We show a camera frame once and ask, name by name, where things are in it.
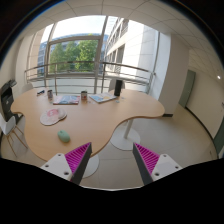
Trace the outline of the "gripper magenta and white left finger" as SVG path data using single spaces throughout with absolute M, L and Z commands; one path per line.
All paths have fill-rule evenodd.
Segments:
M 76 185 L 79 185 L 92 153 L 91 143 L 86 143 L 72 151 L 57 153 L 41 168 Z

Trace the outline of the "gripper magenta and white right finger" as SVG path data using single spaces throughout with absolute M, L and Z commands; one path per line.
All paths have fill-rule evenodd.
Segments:
M 133 144 L 133 155 L 144 185 L 182 169 L 169 155 L 157 154 L 137 143 Z

